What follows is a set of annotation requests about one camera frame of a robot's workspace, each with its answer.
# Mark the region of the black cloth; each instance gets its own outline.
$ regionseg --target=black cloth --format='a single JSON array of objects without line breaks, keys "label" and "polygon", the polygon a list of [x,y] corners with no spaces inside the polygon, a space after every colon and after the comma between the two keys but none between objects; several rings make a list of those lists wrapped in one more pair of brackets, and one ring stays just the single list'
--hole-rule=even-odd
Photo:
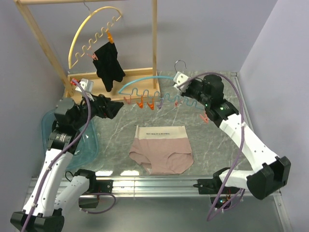
[{"label": "black cloth", "polygon": [[114,43],[108,42],[95,51],[98,60],[93,60],[97,69],[97,75],[102,79],[106,91],[112,90],[113,81],[122,82],[126,75],[122,70],[118,60],[118,52]]}]

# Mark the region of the clothes rack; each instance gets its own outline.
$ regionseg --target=clothes rack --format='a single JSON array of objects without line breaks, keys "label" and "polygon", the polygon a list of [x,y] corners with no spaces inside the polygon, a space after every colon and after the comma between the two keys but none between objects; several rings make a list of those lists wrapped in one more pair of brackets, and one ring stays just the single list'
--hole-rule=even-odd
[{"label": "clothes rack", "polygon": [[[107,92],[105,86],[100,78],[98,78],[95,72],[91,73],[77,73],[77,74],[66,74],[65,70],[63,69],[63,65],[57,59],[56,55],[51,49],[51,46],[47,42],[44,34],[42,33],[41,29],[39,28],[35,18],[33,17],[28,5],[33,4],[59,4],[59,3],[76,3],[76,2],[101,2],[107,0],[14,0],[18,10],[20,11],[21,15],[23,16],[24,20],[29,25],[32,33],[34,34],[35,38],[39,42],[43,52],[47,56],[49,62],[54,67],[57,75],[61,79],[62,83],[65,87],[64,97],[71,97],[76,102],[81,100],[81,95],[79,93],[75,93],[73,86],[71,85],[71,79],[75,78],[77,80],[81,80],[82,78],[86,78],[89,80],[94,81],[94,87],[92,93],[94,95],[104,94],[106,97],[111,98],[113,101],[123,101],[123,95],[118,94],[118,90],[126,83],[140,79],[142,77],[147,76],[156,76],[156,51],[157,51],[157,0],[152,0],[152,47],[153,47],[153,66],[151,68],[141,68],[141,69],[129,69],[124,70],[126,76],[124,77],[121,83],[114,83],[114,88],[111,92]],[[149,97],[153,97],[156,92],[160,92],[159,82],[158,79],[148,79],[139,81],[130,87],[126,88],[126,92],[130,93],[134,88],[137,88],[141,91],[147,89],[149,91]]]}]

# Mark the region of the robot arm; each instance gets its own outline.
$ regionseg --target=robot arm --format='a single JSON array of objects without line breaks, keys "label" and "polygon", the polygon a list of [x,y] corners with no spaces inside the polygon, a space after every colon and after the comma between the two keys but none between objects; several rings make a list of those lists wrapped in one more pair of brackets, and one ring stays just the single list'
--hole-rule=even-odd
[{"label": "robot arm", "polygon": [[[225,132],[240,147],[241,127],[244,127],[245,142],[243,154],[252,166],[252,171],[233,170],[225,184],[226,187],[248,189],[260,200],[287,184],[291,163],[286,158],[279,158],[255,135],[246,123],[241,123],[241,115],[232,103],[224,99],[221,77],[206,75],[202,81],[192,80],[178,72],[174,78],[174,87],[182,96],[193,98],[204,105],[208,118]],[[213,186],[220,186],[229,168],[214,174]]]},{"label": "robot arm", "polygon": [[[80,86],[86,91],[90,82],[80,82]],[[113,102],[104,95],[90,95],[91,118],[99,116],[101,118],[113,119],[120,108],[122,102]],[[87,193],[99,192],[96,183],[95,172],[89,170],[78,170],[74,174],[70,185],[56,198],[62,176],[72,159],[79,141],[71,146],[53,165],[50,163],[80,134],[80,127],[87,121],[88,108],[83,103],[76,104],[71,98],[61,99],[56,106],[55,122],[53,123],[52,133],[49,136],[47,151],[42,171],[39,175],[37,184],[31,197],[23,207],[21,212],[14,212],[11,223],[21,230],[26,218],[31,214],[26,231],[57,231],[60,232],[64,225],[64,215],[69,211],[79,197]],[[39,194],[38,201],[33,205],[34,198]]]}]

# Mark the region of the gray marble surface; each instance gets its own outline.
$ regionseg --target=gray marble surface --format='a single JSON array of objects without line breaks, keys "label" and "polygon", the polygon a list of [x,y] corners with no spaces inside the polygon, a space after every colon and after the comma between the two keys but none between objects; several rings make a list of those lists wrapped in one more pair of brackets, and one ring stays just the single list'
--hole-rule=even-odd
[{"label": "gray marble surface", "polygon": [[[194,76],[200,72],[184,73]],[[159,74],[173,76],[175,72]],[[222,74],[229,78],[231,75],[229,72],[222,72]],[[239,109],[239,102],[232,87],[227,81],[223,82],[225,98]],[[159,83],[162,94],[170,93],[172,98],[177,95],[177,90],[172,87],[173,81],[161,79]],[[173,102],[165,100],[160,110],[157,107],[153,111],[149,107],[140,109],[136,104],[126,104],[113,120],[95,117],[99,153],[92,163],[81,168],[100,171],[101,175],[148,175],[143,167],[129,157],[137,125],[141,127],[185,125],[193,151],[194,164],[181,175],[211,175],[221,168],[230,167],[237,155],[237,146],[212,122],[206,124],[199,117],[200,114],[203,114],[203,111],[194,106],[181,104],[175,107]],[[243,155],[236,169],[251,169]]]}]

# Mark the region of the white wall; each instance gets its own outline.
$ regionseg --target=white wall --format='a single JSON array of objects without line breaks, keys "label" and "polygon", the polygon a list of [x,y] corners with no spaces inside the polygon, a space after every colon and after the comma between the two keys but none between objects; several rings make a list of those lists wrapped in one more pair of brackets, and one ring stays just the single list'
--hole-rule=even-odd
[{"label": "white wall", "polygon": [[10,232],[42,164],[41,119],[63,87],[12,0],[1,1],[0,31],[0,231]]},{"label": "white wall", "polygon": [[240,71],[256,133],[291,173],[283,198],[295,232],[309,231],[309,1],[279,0]]},{"label": "white wall", "polygon": [[[183,59],[190,70],[239,71],[277,0],[159,0],[158,70],[174,69]],[[111,32],[124,69],[152,65],[151,0],[87,3],[90,9],[111,5],[124,17]],[[44,34],[53,44],[62,65],[68,67],[72,39],[89,15],[83,3],[31,6]],[[76,52],[116,14],[104,10],[87,23]],[[105,44],[101,39],[94,51]],[[72,70],[95,71],[89,57]]]}]

